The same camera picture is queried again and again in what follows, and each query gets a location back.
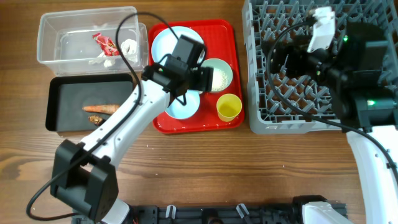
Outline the light green bowl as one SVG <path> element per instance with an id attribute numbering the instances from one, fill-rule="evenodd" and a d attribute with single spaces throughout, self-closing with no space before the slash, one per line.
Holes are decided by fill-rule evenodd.
<path id="1" fill-rule="evenodd" d="M 202 63 L 202 67 L 218 68 L 218 69 L 224 71 L 224 72 L 227 74 L 227 76 L 228 76 L 228 85 L 227 85 L 227 87 L 229 87 L 230 84 L 231 84 L 232 81 L 233 81 L 233 71 L 232 71 L 232 68 L 231 68 L 231 67 L 229 66 L 229 64 L 226 63 L 224 60 L 221 60 L 221 59 L 218 59 L 218 58 L 209 58 L 209 59 L 205 60 L 205 61 Z"/>

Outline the orange carrot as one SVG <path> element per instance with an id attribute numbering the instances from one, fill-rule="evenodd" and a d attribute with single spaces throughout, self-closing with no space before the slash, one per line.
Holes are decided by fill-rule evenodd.
<path id="1" fill-rule="evenodd" d="M 82 107 L 82 110 L 89 113 L 101 113 L 101 114 L 114 114 L 120 108 L 119 105 L 88 105 Z"/>

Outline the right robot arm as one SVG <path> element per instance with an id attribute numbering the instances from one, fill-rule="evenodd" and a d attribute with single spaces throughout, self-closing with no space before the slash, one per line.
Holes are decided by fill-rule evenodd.
<path id="1" fill-rule="evenodd" d="M 388 41 L 373 24 L 350 22 L 336 55 L 328 51 L 334 26 L 306 21 L 311 37 L 291 44 L 265 41 L 267 74 L 287 60 L 289 78 L 309 75 L 332 97 L 336 126 L 346 133 L 356 159 L 368 223 L 397 222 L 397 94 L 382 86 Z"/>

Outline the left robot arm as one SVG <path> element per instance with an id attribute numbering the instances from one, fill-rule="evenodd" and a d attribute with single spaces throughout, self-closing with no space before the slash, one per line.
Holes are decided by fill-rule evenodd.
<path id="1" fill-rule="evenodd" d="M 189 108 L 187 92 L 209 91 L 213 70 L 198 61 L 206 46 L 181 35 L 171 54 L 146 67 L 127 100 L 78 144 L 55 152 L 50 193 L 95 222 L 123 223 L 129 205 L 118 198 L 116 169 L 146 126 L 173 103 Z"/>

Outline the red snack wrapper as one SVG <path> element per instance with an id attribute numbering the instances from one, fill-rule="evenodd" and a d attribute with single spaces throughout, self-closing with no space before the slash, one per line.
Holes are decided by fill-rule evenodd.
<path id="1" fill-rule="evenodd" d="M 117 49 L 115 43 L 107 36 L 97 33 L 92 35 L 92 38 L 100 46 L 105 56 L 117 56 L 119 55 L 119 50 Z"/>

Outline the dark food scrap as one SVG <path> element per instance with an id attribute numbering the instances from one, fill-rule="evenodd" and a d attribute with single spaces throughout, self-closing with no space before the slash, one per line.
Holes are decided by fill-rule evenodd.
<path id="1" fill-rule="evenodd" d="M 88 120 L 90 123 L 94 124 L 95 126 L 101 126 L 105 121 L 104 118 L 102 118 L 98 115 L 90 115 L 88 117 Z"/>

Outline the white rice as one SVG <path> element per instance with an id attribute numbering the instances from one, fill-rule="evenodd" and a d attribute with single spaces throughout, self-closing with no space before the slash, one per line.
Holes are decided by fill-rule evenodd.
<path id="1" fill-rule="evenodd" d="M 219 92 L 219 91 L 224 90 L 227 87 L 227 85 L 228 85 L 227 74 L 218 68 L 214 68 L 211 90 L 213 92 Z"/>

